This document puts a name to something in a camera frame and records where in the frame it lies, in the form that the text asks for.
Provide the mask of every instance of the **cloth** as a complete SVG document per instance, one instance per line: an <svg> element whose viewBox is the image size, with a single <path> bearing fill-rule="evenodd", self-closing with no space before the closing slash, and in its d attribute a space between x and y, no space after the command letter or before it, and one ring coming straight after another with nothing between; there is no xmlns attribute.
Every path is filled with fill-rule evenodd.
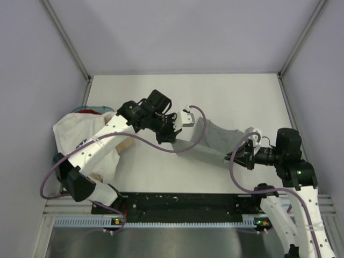
<svg viewBox="0 0 344 258"><path fill-rule="evenodd" d="M105 121L109 121L115 112L104 114L70 113L64 116L53 126L58 151L66 155L79 146L82 146L88 139L99 132ZM99 175L103 183L112 184L119 155L114 148L99 162L92 173Z"/></svg>
<svg viewBox="0 0 344 258"><path fill-rule="evenodd" d="M177 139L172 147L174 150L184 149L195 143L203 130L203 119L199 118L195 124L195 130L190 141ZM239 130L226 130L212 121L206 121L206 130L203 139L193 149L178 153L179 156L196 159L214 166L228 168L229 161L224 158L227 153L233 151L235 145L243 137L244 133Z"/></svg>

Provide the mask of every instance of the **gray fabric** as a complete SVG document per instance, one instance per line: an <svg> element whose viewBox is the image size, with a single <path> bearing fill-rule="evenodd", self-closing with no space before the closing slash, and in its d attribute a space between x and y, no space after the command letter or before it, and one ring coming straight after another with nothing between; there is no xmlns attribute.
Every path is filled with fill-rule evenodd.
<svg viewBox="0 0 344 258"><path fill-rule="evenodd" d="M179 140L172 144L173 149L189 147L200 137L203 130L203 119L199 118L195 131L190 141ZM222 168L228 168L229 161L224 160L227 153L231 152L244 133L239 130L223 129L210 120L206 121L206 131L201 142L193 149L179 153L179 156L196 159Z"/></svg>

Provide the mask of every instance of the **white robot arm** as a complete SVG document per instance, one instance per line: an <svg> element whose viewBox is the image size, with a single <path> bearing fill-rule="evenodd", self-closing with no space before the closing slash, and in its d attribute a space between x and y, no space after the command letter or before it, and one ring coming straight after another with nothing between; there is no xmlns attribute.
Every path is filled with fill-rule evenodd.
<svg viewBox="0 0 344 258"><path fill-rule="evenodd" d="M258 130L252 128L247 131L253 132ZM254 189L254 192L258 192L253 194L253 198L259 200L258 206L274 226L286 253L285 258L335 258L320 215L318 182L314 168L301 159L302 141L299 133L290 128L279 129L276 146L271 148L261 147L255 136L248 138L239 155L235 156L234 162L250 170L254 169L255 164L276 168L277 175L288 191L295 224L282 208L277 193L277 190L282 189L274 191L274 187L260 184Z"/></svg>
<svg viewBox="0 0 344 258"><path fill-rule="evenodd" d="M113 186L90 177L93 168L107 153L129 137L129 134L148 128L156 133L159 144L174 142L182 127L195 124L188 106L178 113L166 114L170 107L171 100L157 90L153 90L147 99L142 99L139 103L124 103L112 119L84 143L87 146L82 151L59 165L56 173L58 180L77 202L88 199L107 206L112 205L120 193ZM102 137L111 133L128 135ZM59 153L54 161L58 162L62 158L63 155Z"/></svg>

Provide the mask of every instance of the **purple cable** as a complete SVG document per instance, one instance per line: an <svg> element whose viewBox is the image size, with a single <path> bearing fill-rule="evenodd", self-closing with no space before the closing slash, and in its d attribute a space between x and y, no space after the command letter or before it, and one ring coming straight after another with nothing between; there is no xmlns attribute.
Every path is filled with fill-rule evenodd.
<svg viewBox="0 0 344 258"><path fill-rule="evenodd" d="M152 146L153 148L156 148L156 149L158 149L158 150L160 150L160 151L163 151L163 152L168 152L168 153L182 153L182 152L186 152L186 151L188 151L188 150L194 148L197 144L200 143L200 141L202 140L202 138L203 138L203 136L204 136L204 134L205 134L205 130L206 130L206 117L205 117L205 114L204 114L203 110L200 109L200 108L197 107L197 106L194 106L194 105L190 105L190 108L192 108L192 109L197 109L197 110L201 113L201 115L202 115L202 117L203 117L203 129L202 129L202 133L200 134L200 137L198 138L198 140L197 140L194 144L192 144L191 146L189 146L189 147L187 147L187 148L185 148L185 149L179 149L179 150L164 149L164 148L161 148L161 147L159 147L159 146L157 146L157 145L155 145L155 144L153 144L153 143L151 143L151 142L145 140L144 138L141 138L141 137L139 137L139 136L137 136L137 135L135 135L135 134L130 134L130 133L109 133L109 134L102 135L101 137L99 137L99 140L104 139L104 138L106 138L106 137L111 137L111 136L116 136L116 135L123 135L123 136L129 136L129 137L136 138L136 139L138 139L138 140L140 140L140 141L143 141L144 143L146 143L146 144ZM84 145L80 146L78 149L75 149L75 150L72 151L71 153L69 153L69 154L67 154L66 156L64 156L61 160L59 160L59 161L51 168L50 172L44 177L44 179L43 179L43 181L42 181L42 183L41 183L41 186L40 186L40 189L39 189L39 195L40 195L41 198L49 200L49 199L56 199L56 198L60 198L60 197L64 197L64 196L69 196L69 194L56 195L56 196L45 196L44 193L43 193L44 186L45 186L46 182L48 181L49 177L52 175L52 173L54 173L55 169L56 169L63 161L69 159L69 158L70 158L71 156L73 156L75 153L81 151L83 148L86 148L87 146L89 146L89 145L91 145L91 144L94 144L94 143L95 143L94 141L89 141L89 142L85 143ZM121 226L119 229L117 229L117 230L115 231L115 233L117 234L118 232L120 232L120 231L123 230L123 228L124 228L124 226L125 226L125 224L126 224L126 222L127 222L126 217L124 216L123 213L121 213L120 211L118 211L118 210L116 210L116 209L114 209L114 208L111 208L111 207L108 207L108 206L106 206L106 205L104 205L104 204L102 204L102 203L99 203L99 202L92 202L92 203L94 203L94 204L96 204L96 205L98 205L98 206L101 206L101 207L103 207L103 208L105 208L105 209L108 209L108 210L110 210L110 211L113 211L113 212L115 212L115 213L117 213L117 214L119 214L119 215L122 215L123 218L124 218L124 223L122 224L122 226ZM87 234L89 234L89 233L96 232L96 231L103 231L103 229L97 228L97 229L94 229L94 230L89 230L89 231L87 231L87 232L81 234L80 236L78 236L78 237L77 237L76 239L74 239L70 244L68 244L67 246L65 246L65 247L63 247L63 248L57 247L57 246L56 246L56 243L55 243L54 247L55 247L55 249L56 249L58 252L62 252L62 251L64 251L64 250L68 249L75 241L79 240L80 238L84 237L85 235L87 235Z"/></svg>
<svg viewBox="0 0 344 258"><path fill-rule="evenodd" d="M252 190L248 190L248 189L243 188L236 181L236 179L234 177L234 172L233 172L235 155L236 155L238 149L241 147L241 145L252 135L257 135L258 136L258 142L261 140L261 135L259 133L256 133L256 132L248 133L244 137L241 138L241 140L237 143L237 145L234 147L234 150L232 152L231 159L230 159L230 176L231 176L231 179L232 179L233 183L241 191L244 191L244 192L246 192L248 194L267 194L267 193L275 192L275 191L283 191L283 192L287 192L289 194L294 195L301 202L302 207L303 207L303 209L305 211L305 214L306 214L308 225L309 225L310 229L313 229L312 219L311 219L311 215L309 213L309 210L307 208L307 205L304 202L304 200L301 198L301 196L298 195L297 193L295 193L294 191L292 191L290 189L287 189L287 188L274 188L274 189L268 189L268 190L252 191ZM315 232L311 231L311 235L312 235L312 239L313 239L313 242L314 242L314 247L315 247L316 252L317 252L317 256L318 256L318 258L321 258L321 252L320 252L320 249L319 249L319 244L318 244L318 240L317 240Z"/></svg>
<svg viewBox="0 0 344 258"><path fill-rule="evenodd" d="M161 148L157 145L154 145L153 143L145 140L144 138L141 138L135 134L131 134L131 133L109 133L109 134L106 134L106 135L102 135L99 137L99 140L101 139L104 139L104 138L107 138L107 137L111 137L111 136L116 136L116 135L123 135L123 136L129 136L129 137L133 137L133 138L136 138L140 141L143 141L144 143L152 146L153 148L156 148L160 151L163 151L163 152L168 152L168 153L182 153L182 152L186 152L192 148L194 148L197 144L200 143L200 141L202 140L204 134L205 134L205 129L206 129L206 118L205 118L205 114L203 112L202 109L200 109L199 107L197 106L194 106L194 105L190 105L190 108L192 109L197 109L202 117L203 117L203 130L202 130L202 133L200 134L200 137L198 138L198 140L192 144L191 146L185 148L185 149L178 149L178 150L171 150L171 149L164 149L164 148ZM46 200L50 200L50 199L56 199L56 198L60 198L60 197L63 197L63 196L69 196L69 194L63 194L63 195L56 195L56 196L45 196L44 193L43 193L43 190L44 190L44 186L46 184L46 182L48 181L49 177L52 175L52 173L54 173L55 169L65 160L69 159L71 156L73 156L75 153L81 151L83 148L86 148L87 146L91 145L91 144L94 144L95 142L94 141L89 141L89 142L86 142L84 145L80 146L78 149L75 149L74 151L72 151L71 153L67 154L66 156L64 156L61 160L59 160L50 170L50 172L44 177L42 183L41 183L41 186L40 186L40 189L39 189L39 195L40 197L42 197L43 199L46 199Z"/></svg>

